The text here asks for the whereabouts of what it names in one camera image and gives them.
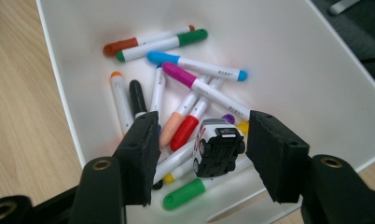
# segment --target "red marker cap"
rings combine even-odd
[[[182,147],[189,139],[191,134],[194,132],[194,129],[199,124],[199,120],[194,118],[191,115],[188,115],[186,119],[179,126],[178,131],[176,131],[173,139],[170,143],[170,149],[172,151],[178,150]]]

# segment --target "blue marker cap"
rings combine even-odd
[[[172,55],[172,54],[166,54],[163,52],[158,52],[158,51],[150,51],[146,55],[147,59],[151,63],[165,63],[165,62],[170,62],[174,64],[178,64],[180,56]]]
[[[244,81],[248,77],[248,74],[244,70],[240,70],[240,73],[238,75],[238,81]]]

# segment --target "white toy car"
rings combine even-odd
[[[193,170],[197,177],[225,175],[245,152],[243,134],[225,119],[205,119],[196,137]]]

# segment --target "green marker cap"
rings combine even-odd
[[[204,192],[205,186],[199,178],[196,178],[182,188],[167,194],[167,196],[165,196],[163,200],[164,208],[173,210]]]
[[[122,52],[122,51],[119,51],[119,52],[116,54],[116,57],[118,58],[118,61],[119,61],[119,62],[121,62],[121,63],[126,62],[126,60],[124,59],[124,55],[123,55],[123,52]]]
[[[179,47],[184,47],[185,45],[192,44],[194,42],[201,41],[207,38],[208,33],[204,29],[199,29],[184,34],[177,35],[179,39]]]

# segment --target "wooden table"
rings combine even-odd
[[[0,0],[0,198],[42,203],[80,174],[36,2]],[[375,189],[375,163],[361,176]],[[278,223],[303,222],[297,211]]]

